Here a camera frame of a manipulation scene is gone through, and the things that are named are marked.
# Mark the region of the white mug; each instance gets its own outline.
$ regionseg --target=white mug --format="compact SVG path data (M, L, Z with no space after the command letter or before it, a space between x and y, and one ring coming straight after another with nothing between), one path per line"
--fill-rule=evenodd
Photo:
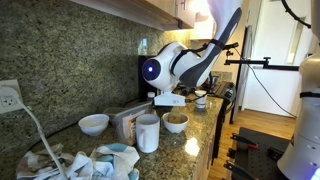
M152 153L159 146L160 118L143 114L136 119L137 146L141 152Z
M202 97L203 95L205 95L207 92L203 91L203 90L197 90L195 91L195 94L197 96L197 98ZM205 108L206 107L206 100L207 100L207 95L205 95L202 98L199 98L196 100L196 107L197 108Z

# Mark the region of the granite countertop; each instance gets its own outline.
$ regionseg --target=granite countertop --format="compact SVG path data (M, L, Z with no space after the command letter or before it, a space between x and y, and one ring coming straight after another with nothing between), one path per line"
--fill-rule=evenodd
M187 128L179 134L170 133L161 123L158 149L150 154L138 150L140 159L135 168L140 171L140 179L192 179L202 150L209 142L209 134L216 123L222 101L219 98L208 97L205 109L195 108L194 103L179 107L180 112L185 113L190 119ZM63 144L64 153L75 156L77 152L83 151L89 156L96 147L118 142L118 137L111 124L97 137L83 134L75 124L47 140L51 146ZM38 143L32 150L43 148L42 143Z

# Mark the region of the white wall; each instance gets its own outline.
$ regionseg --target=white wall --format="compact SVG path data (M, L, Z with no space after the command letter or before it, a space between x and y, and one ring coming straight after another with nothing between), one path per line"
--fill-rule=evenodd
M291 10L299 17L306 17L310 23L310 0L287 0ZM263 0L253 48L253 60L271 57L271 65L286 65L290 44L296 28L296 21L285 9L281 1ZM295 64L304 60L311 48L311 30L304 28L298 46ZM270 92L271 96L287 111L297 115L300 99L299 72L255 69L255 72ZM288 116L267 95L258 81L249 73L243 102L245 109Z

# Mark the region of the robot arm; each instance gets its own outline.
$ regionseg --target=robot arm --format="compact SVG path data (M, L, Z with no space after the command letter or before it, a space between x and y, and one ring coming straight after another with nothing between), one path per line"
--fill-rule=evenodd
M181 81L187 87L197 87L205 82L238 25L242 13L241 4L242 0L208 0L217 30L201 58L179 42L172 42L163 47L158 56L144 63L144 79L163 91L155 98L156 105L184 106L184 97L171 93L178 82Z

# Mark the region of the white cable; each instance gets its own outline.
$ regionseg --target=white cable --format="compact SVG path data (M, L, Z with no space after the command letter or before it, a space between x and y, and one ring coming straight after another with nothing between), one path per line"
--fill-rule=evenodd
M39 135L41 137L41 140L44 144L44 146L46 147L47 151L49 152L51 158L53 159L53 161L56 163L59 171L60 171L60 177L61 179L68 179L64 173L64 170L63 170L63 167L62 165L60 164L58 158L55 156L55 154L52 152L51 148L50 148L50 145L46 139L46 137L44 136L43 132L42 132L42 127L38 121L38 119L33 115L33 113L19 100L19 98L15 98L18 103L23 107L23 109L25 111L27 111L27 113L32 117L33 121L36 123L37 125L37 128L38 128L38 132L39 132Z

